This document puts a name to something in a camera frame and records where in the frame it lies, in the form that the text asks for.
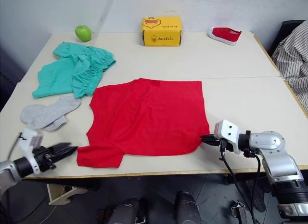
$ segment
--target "yellow box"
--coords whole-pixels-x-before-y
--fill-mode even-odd
[[[145,46],[179,46],[181,31],[180,17],[146,17],[140,27]]]

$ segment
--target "striped shirt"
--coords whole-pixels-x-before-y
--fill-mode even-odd
[[[279,43],[272,59],[308,113],[308,20]]]

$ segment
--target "red shoe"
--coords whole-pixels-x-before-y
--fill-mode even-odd
[[[241,33],[241,31],[232,30],[227,27],[213,27],[208,30],[209,37],[228,45],[235,45]]]

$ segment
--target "green apple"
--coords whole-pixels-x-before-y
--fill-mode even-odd
[[[91,31],[87,26],[77,26],[75,33],[81,41],[89,41],[91,39]]]

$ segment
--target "floor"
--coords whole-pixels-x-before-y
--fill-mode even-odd
[[[237,224],[231,215],[232,201],[241,200],[234,185],[225,185],[223,175],[173,175],[102,178],[97,191],[76,195],[67,205],[57,206],[44,224],[96,224],[98,209],[117,204],[131,197],[145,197],[149,202],[149,223],[174,224],[174,199],[178,191],[188,191],[195,198],[204,224]],[[46,185],[21,182],[10,189],[11,216],[16,222],[28,215],[46,196]],[[279,224],[283,221],[277,211],[277,200],[266,193],[267,210],[255,211],[261,224]],[[27,220],[20,224],[39,224],[54,206],[48,199]],[[252,223],[247,212],[248,223]]]

